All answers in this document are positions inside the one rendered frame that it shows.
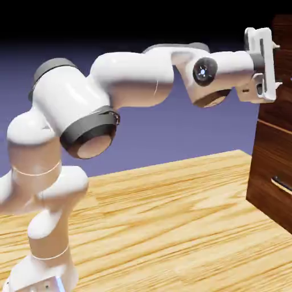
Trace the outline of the dark wood cabinet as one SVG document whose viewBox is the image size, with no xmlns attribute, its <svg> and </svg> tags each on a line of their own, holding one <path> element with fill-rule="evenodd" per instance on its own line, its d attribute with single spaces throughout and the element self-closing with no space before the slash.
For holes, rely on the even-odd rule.
<svg viewBox="0 0 292 292">
<path fill-rule="evenodd" d="M 246 199 L 292 234 L 292 14 L 273 19 L 274 103 L 259 107 Z"/>
</svg>

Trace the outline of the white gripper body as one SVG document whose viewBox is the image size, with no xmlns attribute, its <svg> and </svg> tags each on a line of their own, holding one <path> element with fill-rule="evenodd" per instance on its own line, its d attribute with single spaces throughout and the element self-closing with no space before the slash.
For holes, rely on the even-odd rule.
<svg viewBox="0 0 292 292">
<path fill-rule="evenodd" d="M 250 54 L 255 73 L 244 86 L 244 101 L 251 103 L 273 103 L 277 95 L 273 39 L 267 27 L 245 29 L 245 50 Z"/>
</svg>

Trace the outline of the dark wood drawer front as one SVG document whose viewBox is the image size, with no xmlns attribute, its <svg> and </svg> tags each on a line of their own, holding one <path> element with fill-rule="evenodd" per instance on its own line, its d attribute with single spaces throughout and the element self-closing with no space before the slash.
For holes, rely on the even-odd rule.
<svg viewBox="0 0 292 292">
<path fill-rule="evenodd" d="M 292 132 L 292 15 L 278 14 L 273 19 L 273 41 L 280 45 L 274 50 L 277 89 L 274 103 L 262 104 L 258 119 Z"/>
<path fill-rule="evenodd" d="M 274 176 L 292 186 L 292 134 L 259 122 L 246 199 L 292 234 L 292 195 L 271 182 Z"/>
</svg>

